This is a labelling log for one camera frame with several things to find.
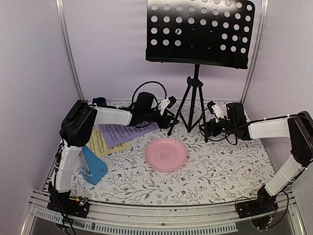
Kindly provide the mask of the purple sheet music page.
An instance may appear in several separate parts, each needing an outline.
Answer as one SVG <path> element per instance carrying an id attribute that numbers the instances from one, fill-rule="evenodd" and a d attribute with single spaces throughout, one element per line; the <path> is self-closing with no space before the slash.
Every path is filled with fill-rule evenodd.
<path id="1" fill-rule="evenodd" d="M 149 126 L 146 126 L 145 123 L 143 125 L 143 128 L 113 124 L 101 124 L 98 127 L 104 140 L 106 141 L 107 146 L 112 148 L 152 131 L 159 130 L 159 127 L 155 123 L 152 123 Z"/>

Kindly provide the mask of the black music stand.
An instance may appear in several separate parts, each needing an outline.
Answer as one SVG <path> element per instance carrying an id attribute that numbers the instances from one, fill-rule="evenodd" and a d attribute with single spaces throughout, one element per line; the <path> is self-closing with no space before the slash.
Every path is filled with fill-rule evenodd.
<path id="1" fill-rule="evenodd" d="M 248 68 L 254 15 L 249 0 L 149 0 L 145 58 L 193 64 L 185 94 L 195 100 L 201 65 Z"/>

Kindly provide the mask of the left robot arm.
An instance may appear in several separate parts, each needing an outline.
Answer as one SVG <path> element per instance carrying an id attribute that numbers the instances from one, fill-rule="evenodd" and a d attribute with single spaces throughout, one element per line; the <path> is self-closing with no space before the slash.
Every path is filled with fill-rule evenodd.
<path id="1" fill-rule="evenodd" d="M 69 212 L 73 207 L 72 200 L 65 195 L 70 193 L 70 180 L 76 159 L 90 140 L 94 126 L 139 126 L 147 122 L 157 124 L 160 129 L 167 129 L 178 124 L 177 118 L 169 111 L 176 103 L 176 98 L 165 98 L 153 108 L 154 98 L 151 93 L 141 92 L 137 101 L 128 107 L 107 106 L 96 102 L 89 104 L 81 99 L 74 103 L 61 124 L 61 143 L 48 186 L 51 194 L 57 194 L 53 203 L 61 212 Z"/>

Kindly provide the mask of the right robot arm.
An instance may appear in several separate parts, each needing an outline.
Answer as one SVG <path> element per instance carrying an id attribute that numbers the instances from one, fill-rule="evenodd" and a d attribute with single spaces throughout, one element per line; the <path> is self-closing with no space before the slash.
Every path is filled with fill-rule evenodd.
<path id="1" fill-rule="evenodd" d="M 274 164 L 275 174 L 257 192 L 253 202 L 256 213 L 264 213 L 271 207 L 276 195 L 293 184 L 313 162 L 313 119 L 309 112 L 248 121 L 240 102 L 226 105 L 226 112 L 213 101 L 207 104 L 213 118 L 199 130 L 210 141 L 223 134 L 223 139 L 260 140 L 265 144 Z"/>

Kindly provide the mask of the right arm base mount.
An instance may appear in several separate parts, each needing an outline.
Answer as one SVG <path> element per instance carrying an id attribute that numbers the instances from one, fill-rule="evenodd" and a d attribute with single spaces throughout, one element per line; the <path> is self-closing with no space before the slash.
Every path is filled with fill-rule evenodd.
<path id="1" fill-rule="evenodd" d="M 235 201 L 234 206 L 240 219 L 255 216 L 256 218 L 251 219 L 251 224 L 259 231 L 270 228 L 278 210 L 278 204 L 275 199 L 270 199 L 269 202 L 263 203 L 262 200 L 252 200 L 245 196 L 239 197 Z"/>

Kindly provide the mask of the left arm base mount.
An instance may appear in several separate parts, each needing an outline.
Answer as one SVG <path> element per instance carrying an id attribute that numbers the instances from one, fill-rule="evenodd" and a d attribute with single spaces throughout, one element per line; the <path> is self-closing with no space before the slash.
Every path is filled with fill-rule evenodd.
<path id="1" fill-rule="evenodd" d="M 54 187 L 51 187 L 51 185 L 48 192 L 50 196 L 47 209 L 65 215 L 87 218 L 90 208 L 88 198 L 70 198 L 70 191 L 59 193 Z"/>

